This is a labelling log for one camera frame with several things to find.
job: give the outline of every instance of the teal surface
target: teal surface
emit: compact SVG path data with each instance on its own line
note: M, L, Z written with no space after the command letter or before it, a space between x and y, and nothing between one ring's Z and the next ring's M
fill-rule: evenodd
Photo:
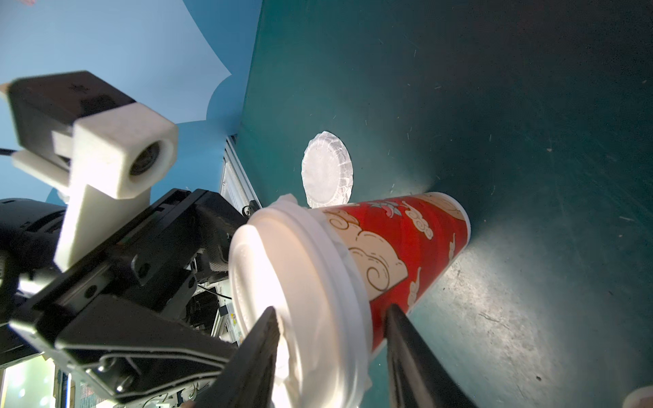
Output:
M238 156L306 203L328 130L352 201L457 198L464 254L410 318L479 407L620 407L653 383L653 5L264 0ZM388 405L382 353L363 407Z

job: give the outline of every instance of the light blue backdrop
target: light blue backdrop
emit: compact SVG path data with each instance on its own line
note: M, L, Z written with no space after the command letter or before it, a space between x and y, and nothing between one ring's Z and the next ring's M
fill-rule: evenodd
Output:
M261 0L187 0L186 5L181 0L40 0L27 7L2 1L0 83L87 69L175 123L193 121L180 127L180 169L174 168L162 186L174 180L174 187L215 190L225 138L240 122ZM197 123L204 118L206 123ZM0 147L18 148L3 102ZM210 151L211 161L206 160ZM186 159L197 167L183 165ZM11 167L7 157L0 157L0 174L3 197L44 200L51 190ZM161 189L155 187L153 196Z

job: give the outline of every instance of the wire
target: wire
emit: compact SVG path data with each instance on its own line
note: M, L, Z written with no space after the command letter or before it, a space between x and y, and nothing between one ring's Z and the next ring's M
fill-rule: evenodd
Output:
M218 293L217 291L214 292L214 291L212 291L212 290L209 290L209 289L203 287L202 285L200 285L199 283L197 284L197 287L200 288L200 289L202 289L202 290L205 290L206 292L212 293L212 294L214 294L214 295L216 295L216 296L222 296L222 297L225 298L225 299L233 300L233 299L230 298L229 296L225 296L225 295L223 295L223 294L220 294L220 293Z
M162 400L161 402L165 402L165 400L168 399L168 395L169 395L169 394L170 394L169 392L166 392L166 393L165 393L165 398L163 398L163 400ZM148 402L150 402L150 401L153 400L154 398L159 397L159 396L162 396L162 395L163 395L163 394L155 395L154 397L151 397L149 400L145 401L145 403L143 404L143 408L145 408L145 405L147 405Z

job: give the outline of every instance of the black plastic part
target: black plastic part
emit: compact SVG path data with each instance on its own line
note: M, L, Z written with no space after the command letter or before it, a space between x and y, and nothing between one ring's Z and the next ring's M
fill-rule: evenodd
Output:
M88 71L22 78L7 95L18 143L64 169L68 163L54 153L52 131L72 136L77 119L135 102Z
M115 388L120 379L132 375L129 389L120 394L122 402L215 377L236 353L230 343L109 295L98 296L68 324L57 336L55 347L73 356L82 367L88 363L91 370L77 373L87 383L101 381ZM108 358L128 364L95 369L98 361Z
M279 326L273 307L265 309L219 380L195 400L195 408L265 408L270 405Z
M215 378L236 347L175 322L197 285L185 267L209 247L228 253L245 222L217 193L171 190L17 308L11 326L122 404Z
M390 406L474 408L396 304L385 317Z
M244 206L242 209L242 215L243 217L250 218L252 215L254 215L255 212L259 211L261 207L259 206L259 203L256 202L256 200L251 200L249 201L249 205Z
M8 325L0 325L0 369L13 366L40 353L14 333Z
M25 198L0 200L0 249L10 251L26 269L53 266L65 211Z

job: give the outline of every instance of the plastic lid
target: plastic lid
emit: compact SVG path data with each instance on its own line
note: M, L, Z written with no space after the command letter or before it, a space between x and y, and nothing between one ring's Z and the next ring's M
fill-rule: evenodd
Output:
M232 239L229 277L245 333L266 307L277 311L277 408L360 402L370 352L364 317L351 283L349 295L338 287L349 279L347 272L306 209L282 198L257 211Z
M302 160L302 182L311 208L347 204L354 184L354 168L343 142L322 132L308 142Z

